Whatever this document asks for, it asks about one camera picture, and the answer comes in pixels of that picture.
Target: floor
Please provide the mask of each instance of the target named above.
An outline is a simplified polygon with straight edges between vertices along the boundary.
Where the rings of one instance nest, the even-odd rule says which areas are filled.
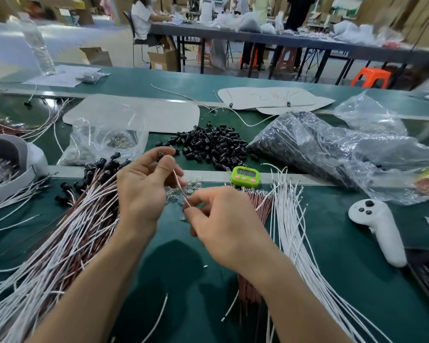
[[[156,51],[156,48],[136,45],[134,48],[135,58],[132,56],[132,34],[129,26],[114,25],[106,16],[94,16],[94,26],[65,26],[56,22],[39,23],[43,37],[46,41],[48,51],[56,62],[61,63],[88,63],[83,52],[79,47],[100,46],[103,50],[109,52],[114,66],[120,67],[148,67],[148,51]],[[231,43],[232,60],[229,61],[229,68],[225,71],[211,67],[209,62],[205,62],[204,74],[229,75],[246,77],[247,70],[239,70],[240,57],[242,52],[242,43]],[[200,64],[196,62],[197,53],[186,50],[186,66],[183,72],[199,73]],[[299,80],[311,82],[316,73],[317,66],[308,68],[304,65],[302,76]],[[344,60],[329,59],[319,80],[323,84],[334,84],[340,74]],[[382,63],[372,63],[371,65],[381,65]],[[12,74],[18,70],[29,66],[36,66],[37,63],[33,54],[26,44],[22,32],[15,25],[0,23],[0,78]],[[365,61],[356,61],[350,69],[347,79],[341,84],[349,84],[357,72],[366,65]],[[268,69],[257,72],[253,70],[253,78],[267,79]],[[296,74],[288,72],[274,73],[273,79],[277,80],[295,80]]]

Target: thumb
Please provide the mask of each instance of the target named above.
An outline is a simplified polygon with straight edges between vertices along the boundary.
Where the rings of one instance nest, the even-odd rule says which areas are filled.
[[[154,180],[164,185],[165,179],[173,172],[173,169],[177,166],[175,159],[171,155],[166,155],[157,163],[154,172],[149,175]]]
[[[189,207],[184,210],[184,215],[188,219],[188,223],[197,233],[200,238],[200,234],[203,235],[203,227],[208,221],[208,217],[197,207]]]

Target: green work table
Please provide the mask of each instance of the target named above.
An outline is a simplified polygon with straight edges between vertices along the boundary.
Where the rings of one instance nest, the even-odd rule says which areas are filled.
[[[96,86],[80,85],[74,89],[39,87],[39,90],[181,99],[154,89],[149,85],[152,83],[201,101],[217,102],[213,90],[226,87],[299,86],[312,89],[315,95],[336,99],[330,106],[332,109],[338,103],[361,92],[359,88],[343,86],[176,74],[146,69],[102,70],[112,74]],[[33,90],[32,86],[26,89],[29,92]],[[410,116],[404,120],[410,136],[419,136],[422,143],[429,145],[429,132],[426,132],[429,129],[429,119],[417,120],[422,115],[429,117],[429,102],[409,97],[408,94],[402,91],[369,91],[370,96],[388,103],[391,109],[395,106],[395,110],[400,110],[401,115]],[[13,120],[35,124],[46,118],[46,107],[39,99],[34,100],[32,113],[23,107],[25,100],[22,96],[0,97],[0,114]],[[260,113],[252,111],[242,112],[242,116],[248,123],[256,123],[264,118]],[[344,125],[334,116],[321,114],[320,117],[334,126]],[[267,123],[246,127],[230,111],[218,110],[218,113],[213,115],[201,108],[199,124],[204,126],[207,121],[212,121],[215,125],[231,125],[247,141]],[[56,132],[63,148],[69,143],[70,131],[69,125],[62,122],[57,124]],[[157,140],[165,140],[168,137],[169,135],[165,134],[150,134],[147,149],[152,148]],[[47,132],[36,144],[45,151],[50,164],[55,164],[60,157],[60,151],[53,133]],[[186,161],[183,156],[176,159],[184,170],[213,169],[211,165]],[[261,172],[269,172],[268,166],[252,161],[248,161],[248,165]],[[49,231],[51,226],[28,240],[25,239],[63,213],[63,208],[53,201],[53,197],[60,192],[58,186],[62,181],[51,180],[49,188],[22,211],[0,223],[0,227],[5,227],[34,216],[35,213],[41,213],[32,223],[0,232],[0,268],[14,267],[22,262],[31,252],[31,245]],[[305,186],[303,203],[308,204],[306,232],[321,272],[338,294],[369,318],[393,342],[429,342],[429,301],[417,282],[407,269],[399,270],[390,266],[368,229],[360,229],[348,218],[348,208],[363,198],[366,198],[363,193],[347,192],[337,187]],[[424,219],[425,216],[429,217],[429,201],[413,206],[391,204],[390,207],[405,246],[429,249],[429,227]],[[11,210],[12,207],[2,210],[0,217]],[[200,241],[189,235],[189,226],[179,220],[182,215],[181,207],[177,204],[168,204],[164,209],[157,234],[143,256],[137,271],[137,280],[117,319],[112,336],[116,337],[116,342],[140,342],[153,327],[165,294],[168,293],[166,309],[149,342],[252,342],[257,309],[249,310],[247,317],[243,313],[240,325],[239,307],[235,305],[227,319],[221,322],[237,291],[236,275],[219,266]],[[3,279],[4,275],[0,274],[0,280]],[[266,317],[266,308],[262,306],[258,341],[264,339]],[[386,341],[377,334],[376,337],[379,342]]]

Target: left hand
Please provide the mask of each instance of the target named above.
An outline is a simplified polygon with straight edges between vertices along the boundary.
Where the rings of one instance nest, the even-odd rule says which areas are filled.
[[[159,152],[166,154],[156,163]],[[117,174],[120,221],[116,231],[139,233],[151,239],[154,236],[157,219],[165,206],[164,186],[177,187],[175,170],[181,186],[187,182],[181,167],[173,156],[175,149],[158,147],[144,153]]]

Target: white game controller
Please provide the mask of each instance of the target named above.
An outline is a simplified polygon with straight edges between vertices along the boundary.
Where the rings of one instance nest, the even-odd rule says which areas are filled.
[[[348,216],[355,223],[369,227],[391,265],[404,267],[407,264],[399,230],[386,203],[373,199],[358,201],[349,208]]]

